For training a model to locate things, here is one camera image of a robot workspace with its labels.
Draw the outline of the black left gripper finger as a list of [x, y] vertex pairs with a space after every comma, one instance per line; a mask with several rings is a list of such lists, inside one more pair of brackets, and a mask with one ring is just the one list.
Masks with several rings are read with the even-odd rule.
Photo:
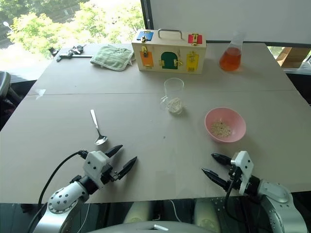
[[106, 155], [108, 158], [111, 158], [111, 157], [114, 156], [122, 147], [123, 147], [123, 145], [114, 146], [114, 147], [110, 148], [109, 150], [107, 150], [107, 151], [105, 152], [105, 155]]
[[118, 173], [118, 180], [121, 180], [133, 167], [137, 160], [137, 157], [132, 158], [129, 160], [122, 168], [122, 170]]

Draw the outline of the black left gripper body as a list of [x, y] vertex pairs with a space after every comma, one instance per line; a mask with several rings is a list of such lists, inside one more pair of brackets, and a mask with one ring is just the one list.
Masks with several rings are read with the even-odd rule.
[[109, 182], [114, 182], [120, 179], [119, 173], [113, 170], [113, 166], [110, 164], [109, 160], [106, 160], [106, 164], [102, 168], [102, 173], [100, 180], [102, 184], [107, 184]]

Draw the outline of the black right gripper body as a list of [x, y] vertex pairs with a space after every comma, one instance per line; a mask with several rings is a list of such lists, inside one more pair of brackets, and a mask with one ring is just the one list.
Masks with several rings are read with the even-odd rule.
[[230, 166], [229, 168], [229, 185], [228, 185], [228, 189], [227, 192], [231, 191], [232, 189], [236, 189], [239, 190], [240, 186], [241, 186], [241, 176], [242, 176], [242, 170], [239, 166], [237, 165], [233, 165], [231, 163], [231, 159], [227, 159], [226, 163], [228, 166]]

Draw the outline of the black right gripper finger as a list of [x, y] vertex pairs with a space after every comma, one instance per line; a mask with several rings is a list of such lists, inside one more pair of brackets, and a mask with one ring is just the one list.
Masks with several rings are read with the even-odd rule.
[[215, 172], [213, 172], [210, 169], [201, 168], [202, 172], [215, 184], [217, 184], [218, 186], [220, 186], [223, 190], [227, 191], [229, 188], [229, 182], [225, 181], [224, 179], [220, 178], [219, 175]]
[[211, 156], [221, 165], [223, 166], [230, 166], [231, 165], [231, 158], [226, 156], [226, 155], [222, 155], [219, 153], [212, 153]]

